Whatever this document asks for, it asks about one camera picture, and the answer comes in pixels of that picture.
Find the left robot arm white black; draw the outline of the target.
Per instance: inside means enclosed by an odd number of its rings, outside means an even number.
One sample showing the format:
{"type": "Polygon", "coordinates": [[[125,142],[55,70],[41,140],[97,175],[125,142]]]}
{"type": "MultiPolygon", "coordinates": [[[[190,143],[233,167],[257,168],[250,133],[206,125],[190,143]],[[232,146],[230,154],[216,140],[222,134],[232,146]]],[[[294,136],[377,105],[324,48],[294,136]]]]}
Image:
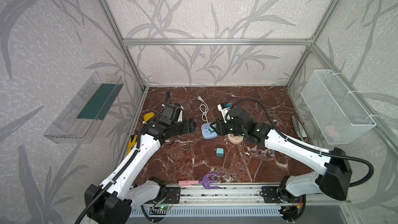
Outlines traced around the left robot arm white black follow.
{"type": "Polygon", "coordinates": [[[162,187],[156,180],[148,180],[133,188],[133,184],[156,151],[171,137],[195,132],[192,118],[183,118],[183,107],[171,103],[166,92],[162,109],[143,122],[137,133],[136,145],[119,166],[98,186],[92,184],[85,192],[85,209],[77,217],[79,224],[85,217],[98,224],[125,224],[131,212],[155,199],[162,187]]]}

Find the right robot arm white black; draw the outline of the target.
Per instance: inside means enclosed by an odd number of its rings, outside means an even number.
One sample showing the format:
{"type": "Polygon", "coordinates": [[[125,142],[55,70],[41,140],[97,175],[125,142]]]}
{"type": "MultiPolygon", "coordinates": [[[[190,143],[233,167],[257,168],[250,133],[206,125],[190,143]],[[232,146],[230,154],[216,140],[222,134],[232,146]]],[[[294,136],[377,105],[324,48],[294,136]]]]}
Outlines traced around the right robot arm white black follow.
{"type": "Polygon", "coordinates": [[[246,110],[223,102],[217,106],[222,118],[210,127],[218,136],[233,135],[254,145],[272,149],[289,156],[313,171],[299,176],[285,176],[278,187],[284,200],[306,194],[324,194],[334,200],[345,201],[348,190],[372,178],[374,166],[367,160],[347,156],[340,148],[329,150],[313,146],[282,133],[274,123],[255,122],[246,110]]]}

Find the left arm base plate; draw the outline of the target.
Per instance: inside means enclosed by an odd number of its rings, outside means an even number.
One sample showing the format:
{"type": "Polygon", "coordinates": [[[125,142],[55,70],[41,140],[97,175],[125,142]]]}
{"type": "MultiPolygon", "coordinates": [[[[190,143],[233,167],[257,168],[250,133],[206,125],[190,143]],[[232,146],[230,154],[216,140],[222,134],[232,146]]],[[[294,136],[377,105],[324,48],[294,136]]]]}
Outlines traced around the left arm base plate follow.
{"type": "Polygon", "coordinates": [[[180,187],[161,186],[155,202],[162,202],[166,204],[178,204],[181,196],[180,187]]]}

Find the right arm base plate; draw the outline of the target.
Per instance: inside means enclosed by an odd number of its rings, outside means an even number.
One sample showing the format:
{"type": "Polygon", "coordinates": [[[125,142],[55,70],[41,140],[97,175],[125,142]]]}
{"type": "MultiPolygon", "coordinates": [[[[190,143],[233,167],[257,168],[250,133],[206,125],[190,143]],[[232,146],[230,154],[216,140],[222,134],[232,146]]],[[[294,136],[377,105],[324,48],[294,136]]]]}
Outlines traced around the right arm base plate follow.
{"type": "Polygon", "coordinates": [[[278,186],[261,187],[260,196],[263,198],[264,203],[293,203],[293,199],[279,193],[278,186]]]}

